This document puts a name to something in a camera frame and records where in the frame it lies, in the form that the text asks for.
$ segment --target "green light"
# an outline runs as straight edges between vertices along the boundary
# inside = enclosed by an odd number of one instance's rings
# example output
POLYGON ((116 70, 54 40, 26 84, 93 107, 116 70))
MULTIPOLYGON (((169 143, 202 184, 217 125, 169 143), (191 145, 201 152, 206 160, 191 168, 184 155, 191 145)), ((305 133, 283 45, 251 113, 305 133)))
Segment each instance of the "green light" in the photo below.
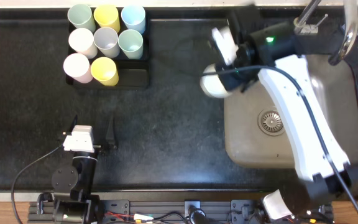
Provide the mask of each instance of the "green light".
POLYGON ((267 41, 268 43, 271 43, 271 42, 274 41, 274 37, 266 37, 266 41, 267 41))

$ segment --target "faucet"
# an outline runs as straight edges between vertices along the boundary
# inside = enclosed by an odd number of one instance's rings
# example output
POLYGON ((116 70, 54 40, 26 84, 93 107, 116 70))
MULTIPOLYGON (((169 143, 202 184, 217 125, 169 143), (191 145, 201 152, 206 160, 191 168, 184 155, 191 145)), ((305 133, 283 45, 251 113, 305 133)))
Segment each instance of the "faucet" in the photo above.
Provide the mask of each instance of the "faucet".
MULTIPOLYGON (((321 19, 316 25, 306 25, 306 21, 309 19, 310 15, 317 8, 321 0, 311 0, 311 2, 306 6, 306 8, 301 13, 300 17, 294 20, 295 33, 298 35, 305 34, 317 34, 318 26, 322 21, 328 17, 326 14, 323 19, 321 19)), ((358 13, 357 13, 357 2, 356 0, 343 0, 344 10, 345 10, 345 22, 346 30, 344 40, 341 44, 341 47, 333 53, 328 62, 331 65, 337 65, 351 50, 354 41, 356 40, 357 30, 358 30, 358 13)))

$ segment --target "countertop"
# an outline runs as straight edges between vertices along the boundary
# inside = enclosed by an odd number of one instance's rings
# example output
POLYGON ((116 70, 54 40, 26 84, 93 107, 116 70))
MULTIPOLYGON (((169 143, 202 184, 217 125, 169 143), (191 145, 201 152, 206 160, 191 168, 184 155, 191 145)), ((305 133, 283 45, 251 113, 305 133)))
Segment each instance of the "countertop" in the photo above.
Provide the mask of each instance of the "countertop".
MULTIPOLYGON (((295 180, 294 169, 248 169, 226 154, 223 100, 207 97, 198 75, 218 59, 208 37, 212 28, 226 25, 227 9, 194 10, 148 10, 150 86, 136 91, 77 90, 65 83, 66 9, 0 12, 0 191, 57 146, 58 134, 76 114, 79 124, 94 127, 95 136, 103 135, 111 115, 116 121, 119 149, 98 157, 94 191, 269 191, 295 180)), ((317 37, 305 37, 305 53, 328 54, 341 43, 342 11, 327 10, 334 17, 324 21, 317 37)), ((300 12, 262 10, 268 24, 300 12)), ((325 11, 318 13, 316 20, 325 11)), ((346 60, 358 92, 358 40, 346 60)), ((51 190, 52 173, 71 158, 63 150, 52 154, 23 173, 17 189, 51 190)))

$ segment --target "sink drain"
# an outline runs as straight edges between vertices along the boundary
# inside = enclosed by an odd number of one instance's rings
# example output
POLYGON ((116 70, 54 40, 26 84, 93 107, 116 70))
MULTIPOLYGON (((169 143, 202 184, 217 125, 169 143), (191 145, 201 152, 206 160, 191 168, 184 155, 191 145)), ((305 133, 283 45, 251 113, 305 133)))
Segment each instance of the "sink drain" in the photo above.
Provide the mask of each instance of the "sink drain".
POLYGON ((259 128, 266 134, 277 136, 284 132, 283 121, 277 111, 263 110, 258 117, 259 128))

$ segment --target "sink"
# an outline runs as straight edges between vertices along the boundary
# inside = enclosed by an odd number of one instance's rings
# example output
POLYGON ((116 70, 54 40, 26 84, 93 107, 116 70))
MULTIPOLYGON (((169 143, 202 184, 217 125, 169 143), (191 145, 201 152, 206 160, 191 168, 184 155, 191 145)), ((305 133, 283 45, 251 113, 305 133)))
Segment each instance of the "sink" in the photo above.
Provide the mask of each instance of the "sink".
MULTIPOLYGON (((307 55, 310 80, 329 127, 352 164, 358 163, 358 103, 353 71, 328 55, 307 55)), ((224 99, 226 152, 240 166, 294 168, 280 115, 262 84, 224 99)))

